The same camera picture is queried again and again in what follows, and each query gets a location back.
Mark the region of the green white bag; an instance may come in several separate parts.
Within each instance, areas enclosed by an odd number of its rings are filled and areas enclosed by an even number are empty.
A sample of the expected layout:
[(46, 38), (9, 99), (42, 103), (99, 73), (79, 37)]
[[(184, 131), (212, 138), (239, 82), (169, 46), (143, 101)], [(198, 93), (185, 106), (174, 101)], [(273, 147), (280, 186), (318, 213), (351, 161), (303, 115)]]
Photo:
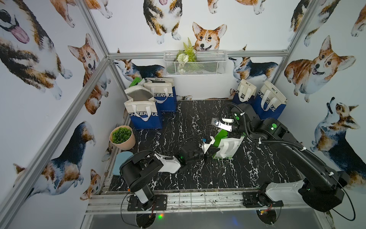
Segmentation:
[(131, 84), (129, 85), (129, 87), (133, 87), (133, 86), (138, 85), (142, 80), (143, 80), (143, 78), (136, 77), (136, 78), (131, 82)]
[(214, 153), (212, 158), (214, 159), (232, 159), (235, 153), (238, 151), (240, 145), (244, 140), (244, 136), (229, 137), (229, 132), (224, 129), (219, 129), (218, 133), (214, 137), (215, 142), (213, 147), (218, 148), (219, 151)]

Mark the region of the blue white bag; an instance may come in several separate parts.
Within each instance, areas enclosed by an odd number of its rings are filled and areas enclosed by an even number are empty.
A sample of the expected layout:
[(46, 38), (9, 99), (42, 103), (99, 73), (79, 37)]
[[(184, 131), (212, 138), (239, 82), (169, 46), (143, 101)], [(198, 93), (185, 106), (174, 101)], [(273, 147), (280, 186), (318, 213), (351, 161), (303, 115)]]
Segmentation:
[(161, 112), (176, 112), (177, 98), (172, 78), (145, 78), (143, 85), (152, 92)]

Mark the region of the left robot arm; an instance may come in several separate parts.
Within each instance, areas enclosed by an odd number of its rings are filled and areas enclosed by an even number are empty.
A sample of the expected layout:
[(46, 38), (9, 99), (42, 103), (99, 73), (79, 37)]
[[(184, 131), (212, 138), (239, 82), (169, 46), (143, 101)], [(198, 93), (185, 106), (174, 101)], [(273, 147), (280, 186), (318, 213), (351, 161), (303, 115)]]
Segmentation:
[(149, 183), (158, 173), (176, 174), (191, 164), (206, 161), (220, 148), (206, 143), (187, 143), (174, 156), (165, 156), (152, 150), (143, 150), (128, 158), (119, 168), (120, 175), (130, 192), (134, 193), (144, 208), (150, 208), (156, 198)]

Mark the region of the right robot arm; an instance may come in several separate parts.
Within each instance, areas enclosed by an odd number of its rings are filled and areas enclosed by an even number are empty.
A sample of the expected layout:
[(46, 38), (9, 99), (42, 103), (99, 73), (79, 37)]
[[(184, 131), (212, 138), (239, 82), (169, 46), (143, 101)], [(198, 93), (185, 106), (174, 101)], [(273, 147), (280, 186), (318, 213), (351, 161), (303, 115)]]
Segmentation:
[(237, 105), (233, 102), (223, 104), (218, 115), (223, 129), (280, 153), (304, 176), (297, 182), (264, 184), (261, 192), (268, 200), (307, 204), (317, 211), (327, 212), (349, 196), (345, 190), (349, 175), (330, 168), (301, 145), (277, 119), (261, 119), (250, 104)]

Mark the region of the light blue cutting board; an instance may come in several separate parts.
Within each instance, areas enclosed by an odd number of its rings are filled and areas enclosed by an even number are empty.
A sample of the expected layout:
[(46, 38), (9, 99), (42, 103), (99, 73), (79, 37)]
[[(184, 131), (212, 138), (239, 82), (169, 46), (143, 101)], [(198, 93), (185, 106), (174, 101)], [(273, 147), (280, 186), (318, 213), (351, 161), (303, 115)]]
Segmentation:
[(115, 158), (115, 163), (112, 169), (112, 174), (114, 176), (120, 176), (120, 167), (121, 165), (127, 161), (129, 158), (133, 156), (133, 153), (130, 151), (124, 151), (119, 153)]

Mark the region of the potted green plant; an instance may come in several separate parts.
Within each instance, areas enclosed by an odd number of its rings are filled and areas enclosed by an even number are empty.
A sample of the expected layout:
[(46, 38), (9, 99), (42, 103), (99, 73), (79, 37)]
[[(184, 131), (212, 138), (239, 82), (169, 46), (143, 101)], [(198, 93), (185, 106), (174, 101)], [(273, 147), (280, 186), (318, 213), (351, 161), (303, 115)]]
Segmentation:
[(131, 150), (135, 144), (135, 136), (129, 126), (119, 126), (110, 133), (110, 142), (122, 151)]

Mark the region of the fern and white flower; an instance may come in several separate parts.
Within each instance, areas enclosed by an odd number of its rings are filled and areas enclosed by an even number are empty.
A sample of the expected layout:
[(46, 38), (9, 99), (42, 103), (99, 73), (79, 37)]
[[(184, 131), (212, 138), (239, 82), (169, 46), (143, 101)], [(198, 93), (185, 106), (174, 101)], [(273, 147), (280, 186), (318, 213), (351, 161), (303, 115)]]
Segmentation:
[(177, 72), (179, 74), (192, 73), (195, 71), (197, 64), (196, 52), (188, 38), (188, 41), (183, 42), (184, 49), (180, 50), (175, 58), (175, 62), (178, 64)]

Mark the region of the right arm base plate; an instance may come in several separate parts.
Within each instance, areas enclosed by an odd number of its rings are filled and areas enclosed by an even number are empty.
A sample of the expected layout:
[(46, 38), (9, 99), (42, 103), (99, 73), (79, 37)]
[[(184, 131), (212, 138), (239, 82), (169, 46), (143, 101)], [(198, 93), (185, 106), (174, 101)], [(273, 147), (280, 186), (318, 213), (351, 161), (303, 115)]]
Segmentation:
[(243, 192), (243, 206), (246, 208), (269, 208), (283, 207), (283, 201), (271, 200), (265, 193), (255, 192)]

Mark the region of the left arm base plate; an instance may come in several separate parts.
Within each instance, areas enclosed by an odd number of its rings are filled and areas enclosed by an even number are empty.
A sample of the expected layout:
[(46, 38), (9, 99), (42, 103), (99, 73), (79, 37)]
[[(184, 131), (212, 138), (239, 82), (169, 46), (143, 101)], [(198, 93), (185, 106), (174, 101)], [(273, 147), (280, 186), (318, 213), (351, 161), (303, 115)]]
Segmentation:
[(148, 210), (166, 210), (167, 209), (167, 195), (155, 195), (152, 200), (143, 204), (137, 196), (132, 196), (129, 199), (127, 211), (148, 211)]

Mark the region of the aluminium front rail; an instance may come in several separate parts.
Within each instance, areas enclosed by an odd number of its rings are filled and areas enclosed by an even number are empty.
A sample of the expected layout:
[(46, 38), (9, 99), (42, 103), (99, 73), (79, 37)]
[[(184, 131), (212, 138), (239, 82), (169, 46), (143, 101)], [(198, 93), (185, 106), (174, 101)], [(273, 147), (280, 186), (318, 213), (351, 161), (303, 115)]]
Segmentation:
[(239, 191), (166, 193), (166, 209), (158, 207), (143, 211), (131, 205), (129, 194), (97, 195), (89, 200), (86, 215), (111, 215), (135, 213), (183, 213), (226, 212), (251, 210), (243, 205), (243, 193)]

